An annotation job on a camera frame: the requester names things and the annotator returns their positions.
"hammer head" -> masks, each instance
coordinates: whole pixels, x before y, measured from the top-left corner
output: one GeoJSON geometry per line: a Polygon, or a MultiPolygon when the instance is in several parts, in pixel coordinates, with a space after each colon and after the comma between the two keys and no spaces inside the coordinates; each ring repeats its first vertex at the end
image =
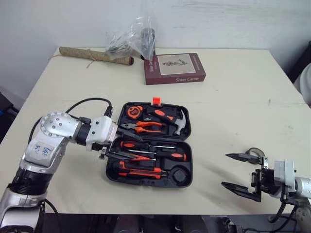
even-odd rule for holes
{"type": "Polygon", "coordinates": [[[180,111],[182,114],[182,118],[176,120],[175,125],[177,125],[177,130],[174,132],[174,134],[178,136],[180,135],[180,131],[186,126],[186,116],[183,110],[180,110],[180,111]]]}

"book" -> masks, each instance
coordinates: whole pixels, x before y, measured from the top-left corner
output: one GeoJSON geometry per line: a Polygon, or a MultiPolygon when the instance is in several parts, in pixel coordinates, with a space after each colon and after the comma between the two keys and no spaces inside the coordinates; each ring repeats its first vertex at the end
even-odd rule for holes
{"type": "Polygon", "coordinates": [[[197,53],[154,55],[144,68],[147,85],[202,82],[206,76],[197,53]]]}

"black tool case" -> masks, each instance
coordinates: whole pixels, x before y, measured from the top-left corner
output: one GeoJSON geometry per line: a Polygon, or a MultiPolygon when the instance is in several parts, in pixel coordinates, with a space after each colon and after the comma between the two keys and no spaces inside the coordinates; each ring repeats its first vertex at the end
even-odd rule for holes
{"type": "Polygon", "coordinates": [[[138,121],[143,122],[161,122],[164,126],[149,126],[145,127],[148,130],[161,130],[159,133],[149,133],[149,132],[140,132],[136,133],[135,129],[126,129],[130,130],[132,133],[136,133],[139,135],[143,142],[147,142],[150,146],[169,146],[176,147],[175,149],[168,148],[158,148],[158,147],[150,147],[148,149],[135,149],[150,153],[138,153],[128,151],[128,148],[122,148],[121,143],[127,139],[122,137],[117,138],[111,145],[111,151],[122,151],[131,154],[141,155],[149,158],[155,158],[156,160],[148,160],[148,161],[135,161],[131,162],[128,160],[123,160],[125,163],[130,163],[131,165],[136,166],[144,166],[144,167],[158,167],[163,170],[164,175],[160,177],[160,179],[156,179],[154,177],[137,177],[137,176],[122,176],[119,175],[120,170],[116,169],[116,164],[118,165],[121,160],[116,158],[108,158],[107,167],[106,167],[106,175],[107,177],[116,182],[121,183],[129,183],[135,185],[149,185],[154,187],[170,187],[170,188],[182,188],[187,187],[192,182],[192,152],[189,144],[184,142],[190,136],[191,126],[189,120],[188,110],[183,106],[171,105],[171,104],[161,104],[152,105],[151,103],[146,102],[128,102],[126,103],[122,110],[121,115],[119,117],[118,126],[122,128],[122,124],[128,123],[137,123],[138,121]],[[127,111],[132,106],[140,106],[142,107],[142,114],[136,118],[131,119],[127,111]],[[180,135],[175,135],[174,132],[177,130],[177,126],[170,124],[163,119],[160,119],[156,114],[151,114],[153,110],[160,110],[165,112],[170,117],[176,117],[178,119],[182,118],[181,110],[183,111],[186,119],[186,125],[181,130],[180,135]],[[173,154],[182,154],[185,155],[183,157],[183,161],[175,161],[166,157],[157,157],[156,154],[163,155],[164,153],[173,153],[173,154]]]}

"sticker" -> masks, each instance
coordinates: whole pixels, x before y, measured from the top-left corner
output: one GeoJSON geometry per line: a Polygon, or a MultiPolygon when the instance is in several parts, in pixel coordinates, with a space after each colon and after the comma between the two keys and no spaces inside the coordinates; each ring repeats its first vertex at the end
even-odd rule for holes
{"type": "Polygon", "coordinates": [[[43,142],[35,144],[35,153],[39,156],[49,157],[54,147],[43,142]]]}

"clear plastic bag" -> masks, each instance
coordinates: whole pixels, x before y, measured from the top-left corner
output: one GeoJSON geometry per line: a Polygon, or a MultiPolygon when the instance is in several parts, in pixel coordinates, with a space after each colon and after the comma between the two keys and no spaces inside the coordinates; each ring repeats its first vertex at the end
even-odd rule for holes
{"type": "Polygon", "coordinates": [[[107,54],[111,59],[139,52],[144,59],[152,60],[155,53],[157,22],[149,0],[142,0],[142,16],[135,18],[126,32],[110,33],[107,54]]]}

